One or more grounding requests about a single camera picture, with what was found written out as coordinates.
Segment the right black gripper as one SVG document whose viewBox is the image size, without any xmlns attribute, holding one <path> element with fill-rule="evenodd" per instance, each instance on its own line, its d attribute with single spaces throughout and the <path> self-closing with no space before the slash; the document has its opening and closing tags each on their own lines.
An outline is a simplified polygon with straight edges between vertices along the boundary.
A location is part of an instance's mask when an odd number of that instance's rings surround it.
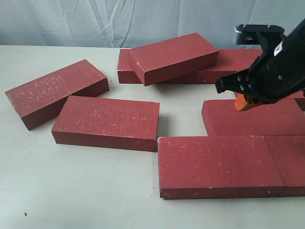
<svg viewBox="0 0 305 229">
<path fill-rule="evenodd" d="M 274 104 L 304 91 L 305 22 L 301 21 L 274 50 L 263 51 L 249 68 L 220 77 L 215 87 L 219 94 L 237 92 L 234 106 L 238 111 L 259 106 L 259 101 Z"/>
</svg>

